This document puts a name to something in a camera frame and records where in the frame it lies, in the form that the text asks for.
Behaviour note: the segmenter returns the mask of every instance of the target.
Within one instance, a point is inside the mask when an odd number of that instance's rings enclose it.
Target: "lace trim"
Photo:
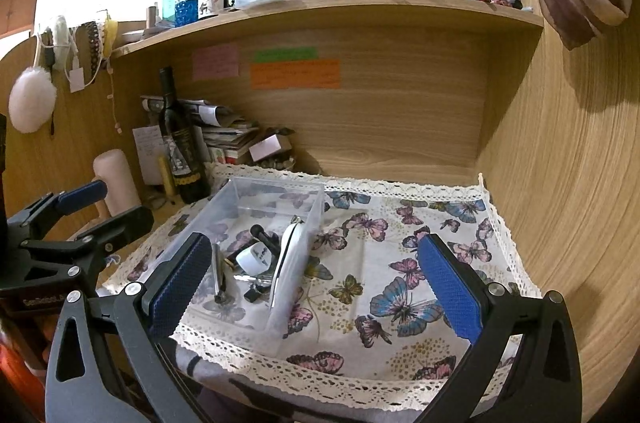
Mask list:
[[[509,263],[516,283],[522,294],[540,297],[536,287],[524,270],[522,260],[517,254],[511,239],[511,232],[504,220],[491,204],[489,191],[484,187],[482,174],[479,184],[474,186],[433,186],[415,183],[388,183],[386,181],[353,180],[309,175],[301,172],[271,170],[245,165],[207,165],[207,175],[214,178],[233,176],[257,177],[271,180],[288,179],[324,184],[326,190],[341,190],[367,194],[371,196],[397,197],[413,200],[484,200],[487,216],[494,228],[496,241]],[[111,277],[105,287],[111,292],[119,292],[127,283],[126,276],[143,258],[147,251],[154,257],[159,252],[157,243],[166,239],[167,233],[180,215],[201,208],[198,203],[185,206],[172,216],[161,228],[156,230],[127,259],[126,263]],[[318,401],[341,403],[351,408],[379,408],[387,411],[403,409],[423,410],[433,400],[446,382],[442,380],[422,381],[376,381],[370,379],[336,377],[303,369],[287,361],[268,358],[247,351],[207,334],[207,327],[187,311],[178,324],[172,338],[180,345],[197,353],[204,359],[221,365],[226,371],[242,374],[259,385],[276,386],[283,392],[293,395],[308,395]],[[499,394],[508,375],[509,367],[498,369],[489,383],[484,397]]]

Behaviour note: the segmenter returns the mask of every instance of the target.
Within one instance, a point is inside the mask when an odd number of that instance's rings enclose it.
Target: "fluffy ball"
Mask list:
[[[15,130],[28,134],[43,126],[56,106],[56,87],[42,67],[29,67],[15,80],[9,95],[9,118]]]

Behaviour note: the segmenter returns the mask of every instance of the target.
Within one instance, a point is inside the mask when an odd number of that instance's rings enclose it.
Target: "dark glass bottle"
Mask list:
[[[175,94],[174,70],[170,66],[160,69],[160,83],[164,96],[160,132],[169,151],[171,173],[180,197],[190,204],[209,196],[209,182],[193,142],[190,114]]]

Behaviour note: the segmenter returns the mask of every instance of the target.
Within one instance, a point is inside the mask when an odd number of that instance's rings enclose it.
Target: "plastic bin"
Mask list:
[[[324,186],[297,181],[268,181],[254,178],[232,178],[205,206],[195,219],[180,232],[162,255],[154,262],[169,260],[191,233],[203,233],[212,244],[218,244],[225,255],[240,239],[244,230],[259,224],[267,232],[280,238],[294,215],[304,222],[300,242],[290,248],[284,258],[282,272],[275,292],[270,298],[251,304],[243,295],[250,283],[234,279],[225,265],[226,292],[233,300],[220,306],[213,300],[211,269],[202,280],[191,300],[188,313],[202,324],[209,324],[208,333],[263,355],[275,356],[287,332],[287,323],[295,293],[302,281],[313,237],[318,233]],[[141,277],[144,281],[152,269]]]

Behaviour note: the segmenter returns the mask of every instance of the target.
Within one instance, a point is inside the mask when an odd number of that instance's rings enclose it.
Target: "green sticky note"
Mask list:
[[[269,62],[293,62],[296,60],[315,60],[318,57],[316,48],[278,48],[255,51],[254,64]]]

